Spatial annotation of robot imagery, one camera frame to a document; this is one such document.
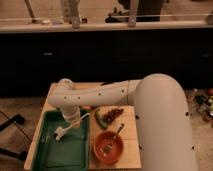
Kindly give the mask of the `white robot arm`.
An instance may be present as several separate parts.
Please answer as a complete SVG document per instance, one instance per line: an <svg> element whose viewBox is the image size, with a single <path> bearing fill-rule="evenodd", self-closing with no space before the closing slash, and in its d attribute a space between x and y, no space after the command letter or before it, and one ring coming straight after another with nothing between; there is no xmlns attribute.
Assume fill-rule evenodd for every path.
<svg viewBox="0 0 213 171"><path fill-rule="evenodd" d="M48 103L66 121L80 106L132 106L139 116L137 131L141 171L198 171L190 112L181 85L171 76L151 74L87 89L62 79L48 95Z"/></svg>

